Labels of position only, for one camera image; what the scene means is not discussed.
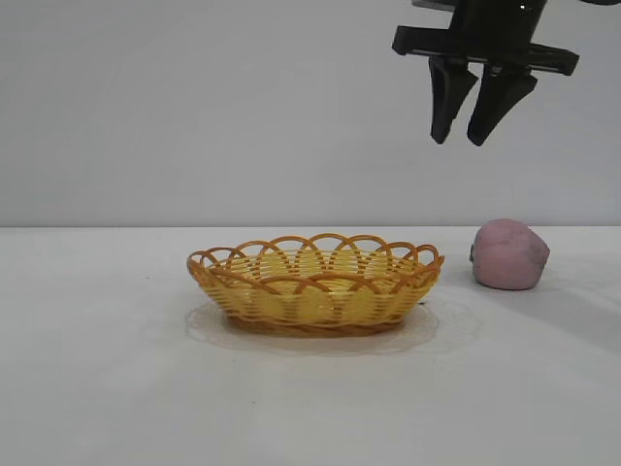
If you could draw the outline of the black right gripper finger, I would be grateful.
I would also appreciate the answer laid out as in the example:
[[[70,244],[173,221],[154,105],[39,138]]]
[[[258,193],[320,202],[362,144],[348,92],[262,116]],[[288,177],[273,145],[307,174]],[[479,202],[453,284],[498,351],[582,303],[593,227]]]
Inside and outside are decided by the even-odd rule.
[[[467,61],[447,56],[431,56],[429,69],[433,94],[431,137],[443,144],[478,77],[469,70]]]
[[[482,146],[506,114],[530,94],[537,83],[526,68],[485,67],[468,125],[469,140]]]

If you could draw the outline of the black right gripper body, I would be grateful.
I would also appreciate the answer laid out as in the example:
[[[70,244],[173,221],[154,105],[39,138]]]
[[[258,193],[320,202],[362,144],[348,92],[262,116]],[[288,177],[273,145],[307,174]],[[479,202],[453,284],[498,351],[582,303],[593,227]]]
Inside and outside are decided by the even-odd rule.
[[[525,68],[569,76],[579,56],[533,42],[544,1],[414,1],[452,13],[445,29],[399,25],[392,50],[399,55],[447,56],[492,67]]]

